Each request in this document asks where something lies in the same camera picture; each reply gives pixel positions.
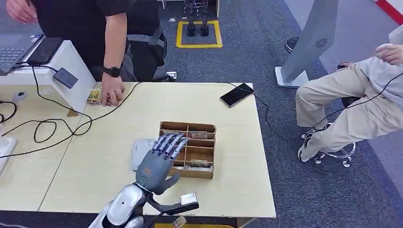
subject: speaker grille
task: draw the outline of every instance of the speaker grille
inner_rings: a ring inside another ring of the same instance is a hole
[[[318,49],[323,48],[323,47],[325,47],[327,45],[328,42],[329,42],[329,40],[327,38],[318,39],[315,42],[315,47],[318,48]]]

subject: metal finger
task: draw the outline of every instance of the metal finger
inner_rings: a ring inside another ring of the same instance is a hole
[[[167,158],[171,158],[172,157],[172,154],[175,152],[175,150],[172,150],[171,152],[169,152],[168,153],[168,156],[167,156]]]
[[[171,138],[176,135],[176,133],[171,133],[169,134],[165,140],[163,141],[163,143],[161,144],[161,146],[158,148],[158,150],[162,151],[164,149],[164,147],[169,143],[169,141],[171,140]]]
[[[163,139],[166,137],[166,134],[161,135],[157,142],[155,143],[155,145],[153,146],[153,151],[155,151],[156,149],[158,149],[158,146],[161,144],[161,142],[163,141]]]
[[[172,140],[172,142],[169,144],[168,148],[166,149],[165,153],[169,154],[171,150],[173,149],[173,146],[179,141],[180,138],[182,138],[183,133],[177,134],[176,137]]]
[[[179,145],[176,147],[175,151],[173,151],[171,159],[176,159],[176,157],[178,156],[179,152],[181,152],[181,149],[185,146],[185,144],[188,142],[189,138],[185,138],[184,140],[182,140]]]

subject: yellow square floor marking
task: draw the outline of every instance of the yellow square floor marking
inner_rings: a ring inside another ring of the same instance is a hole
[[[178,31],[176,33],[176,46],[178,48],[222,48],[222,40],[220,33],[220,25],[217,20],[209,20],[207,24],[214,25],[215,36],[217,43],[216,44],[182,44],[182,29],[183,25],[188,25],[188,21],[179,21],[178,23]],[[201,21],[195,21],[195,25],[201,25]]]

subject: laptop keyboard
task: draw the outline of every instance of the laptop keyboard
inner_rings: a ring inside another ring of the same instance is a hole
[[[23,48],[3,48],[0,47],[0,65],[12,64],[25,52]]]

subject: white cable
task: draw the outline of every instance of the white cable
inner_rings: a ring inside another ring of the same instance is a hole
[[[25,227],[25,226],[20,226],[20,225],[9,225],[9,224],[5,224],[5,223],[1,223],[1,222],[0,222],[0,226],[2,226],[2,227],[18,227],[18,228],[28,228],[28,227]]]

